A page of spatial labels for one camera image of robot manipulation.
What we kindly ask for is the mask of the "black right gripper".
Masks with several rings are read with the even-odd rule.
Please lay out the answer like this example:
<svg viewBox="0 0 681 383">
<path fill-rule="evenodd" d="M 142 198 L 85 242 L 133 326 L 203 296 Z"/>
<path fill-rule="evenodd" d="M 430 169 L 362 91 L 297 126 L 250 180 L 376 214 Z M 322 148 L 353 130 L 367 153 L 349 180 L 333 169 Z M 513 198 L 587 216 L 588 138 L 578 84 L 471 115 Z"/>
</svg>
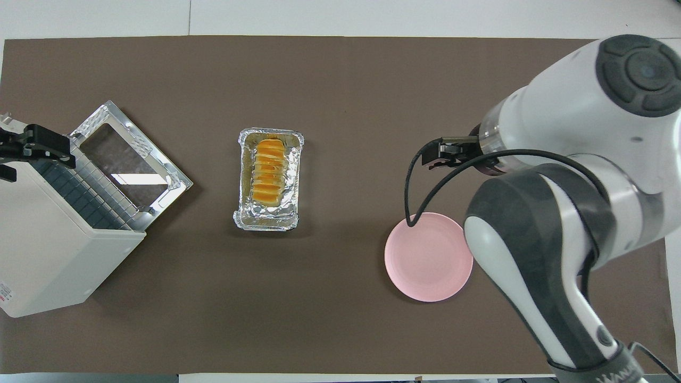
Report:
<svg viewBox="0 0 681 383">
<path fill-rule="evenodd" d="M 482 155 L 478 136 L 442 137 L 423 146 L 423 156 L 438 156 L 426 163 L 428 170 L 456 168 Z"/>
</svg>

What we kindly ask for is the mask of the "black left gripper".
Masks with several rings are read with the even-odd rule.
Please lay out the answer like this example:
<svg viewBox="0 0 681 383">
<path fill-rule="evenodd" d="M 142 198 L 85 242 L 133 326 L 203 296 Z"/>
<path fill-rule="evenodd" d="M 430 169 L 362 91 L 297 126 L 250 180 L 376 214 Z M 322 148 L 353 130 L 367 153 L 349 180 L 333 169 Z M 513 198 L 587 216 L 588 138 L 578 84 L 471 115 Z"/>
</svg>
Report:
<svg viewBox="0 0 681 383">
<path fill-rule="evenodd" d="M 70 139 L 39 124 L 28 124 L 22 133 L 2 128 L 2 163 L 51 161 L 66 168 L 75 169 L 76 156 L 71 154 Z M 16 169 L 0 165 L 0 179 L 16 182 Z"/>
</svg>

